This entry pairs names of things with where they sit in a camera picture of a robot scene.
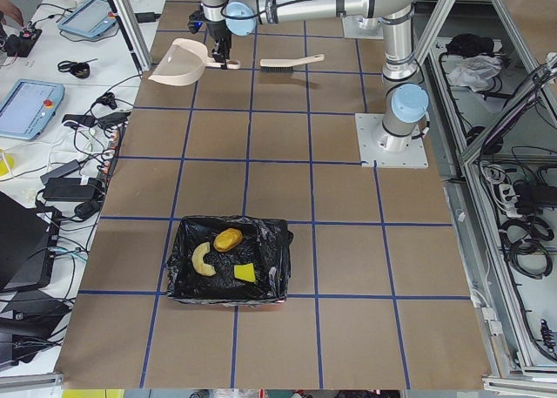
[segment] dustpan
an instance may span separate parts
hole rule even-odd
[[[239,61],[226,60],[226,64],[232,70],[240,68]],[[204,44],[177,38],[149,79],[170,86],[187,86],[201,78],[206,66],[220,68],[220,63],[207,56]]]

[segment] banana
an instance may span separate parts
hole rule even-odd
[[[191,256],[191,263],[193,268],[199,274],[203,276],[214,276],[217,274],[215,267],[206,264],[203,261],[204,256],[211,250],[211,243],[207,241],[206,243],[201,243],[199,246],[195,247],[193,255]]]

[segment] blue tablet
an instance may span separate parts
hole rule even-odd
[[[106,0],[88,0],[58,23],[58,29],[95,40],[116,24]]]
[[[33,139],[64,98],[64,86],[21,78],[0,103],[0,137]]]

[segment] plastic bag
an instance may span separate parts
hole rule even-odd
[[[501,60],[496,57],[465,58],[447,78],[453,86],[467,86],[472,91],[484,91],[492,86],[493,81],[490,79],[500,73],[501,66]]]
[[[217,252],[212,242],[227,228],[236,228],[242,242],[226,253]],[[286,299],[290,278],[290,243],[293,234],[282,219],[249,217],[184,217],[180,221],[172,253],[166,262],[167,295],[180,302],[229,305],[257,305]],[[203,276],[191,263],[193,251],[209,241],[211,251],[204,262],[217,274]],[[253,263],[254,283],[234,278],[234,265]]]

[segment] white mounting plate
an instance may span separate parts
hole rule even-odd
[[[345,38],[366,38],[366,39],[383,39],[383,28],[379,24],[377,28],[367,30],[359,27],[359,17],[343,17],[342,27],[345,32]]]
[[[421,138],[413,139],[405,151],[386,152],[372,139],[372,129],[383,121],[380,113],[357,113],[356,131],[358,133],[359,159],[363,167],[426,169],[427,156]]]

